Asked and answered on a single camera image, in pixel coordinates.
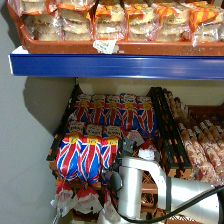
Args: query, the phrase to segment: white wall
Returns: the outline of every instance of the white wall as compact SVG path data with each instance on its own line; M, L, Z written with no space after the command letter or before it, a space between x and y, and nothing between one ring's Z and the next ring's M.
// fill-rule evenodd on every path
M54 178L45 160L73 78L14 77L8 54L19 46L17 33L0 3L0 223L52 223ZM224 102L224 81L80 78L85 93L145 95L150 86L167 87L186 104Z

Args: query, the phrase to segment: display shelf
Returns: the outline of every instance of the display shelf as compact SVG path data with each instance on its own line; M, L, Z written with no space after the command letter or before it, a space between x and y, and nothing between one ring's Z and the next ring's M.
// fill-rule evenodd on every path
M9 55L15 76L224 80L224 56L30 54Z

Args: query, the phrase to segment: plastic wrapper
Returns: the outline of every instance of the plastic wrapper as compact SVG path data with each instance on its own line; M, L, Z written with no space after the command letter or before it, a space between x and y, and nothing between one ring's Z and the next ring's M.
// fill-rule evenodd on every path
M46 14L56 10L56 0L9 0L8 4L18 16Z
M58 11L50 14L28 16L25 26L30 36L40 41L62 40L62 27Z
M138 130L138 106L136 103L136 95L121 94L121 126L124 130Z
M95 39L123 40L126 35L124 9L119 0L101 0L95 13Z
M93 7L95 0L57 0L57 7L61 9L87 11Z
M78 177L83 187L77 192L72 203L76 211L84 214L98 213L102 209L98 194L91 188L99 178L101 143L102 127L87 125L78 161Z
M73 112L73 116L77 121L88 122L90 100L91 96L87 94L80 94L77 97Z
M137 97L139 133L144 139L156 140L158 136L155 110L150 97Z
M60 10L65 41L88 41L92 39L92 23L89 12Z
M118 151L118 140L121 139L121 128L116 126L104 126L103 128L103 139L101 147L101 167L106 170L109 169L113 163L117 151ZM102 175L102 184L106 184L106 181Z
M143 0L126 0L124 7L128 20L128 40L153 40L158 27L158 16L153 8Z
M121 126L120 96L106 95L104 125Z
M57 169L63 181L60 181L51 205L57 209L58 216L65 216L73 207L73 191L68 183L78 177L78 160L83 140L83 126L80 128L78 125L76 128L74 121L70 125L73 128L63 138L56 157Z
M160 28L156 41L170 42L190 39L189 9L178 3L153 3L159 15Z
M93 95L89 104L89 122L104 125L105 95Z

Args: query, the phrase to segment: price label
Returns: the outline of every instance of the price label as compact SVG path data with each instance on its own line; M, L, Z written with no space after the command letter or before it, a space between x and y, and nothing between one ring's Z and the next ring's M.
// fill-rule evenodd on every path
M104 54L112 54L117 40L95 40L93 47Z

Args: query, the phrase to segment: packaged bread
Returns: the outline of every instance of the packaged bread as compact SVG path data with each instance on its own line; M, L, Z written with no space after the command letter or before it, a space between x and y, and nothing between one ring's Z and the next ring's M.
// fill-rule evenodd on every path
M95 4L95 0L58 0L57 7L61 9L87 11Z
M88 11L60 9L65 41L92 39L92 23Z
M128 21L128 40L148 41L154 39L158 16L144 0L126 0L125 13Z
M57 11L50 14L29 16L25 24L31 37L35 40L62 40L61 20Z
M56 10L56 0L9 0L8 3L18 16L51 13Z
M190 38L189 9L178 3L153 3L160 28L156 41L180 41Z
M125 13L120 1L100 0L95 13L95 39L122 40L125 34Z
M224 9L205 1L184 4L190 9L192 44L223 39Z

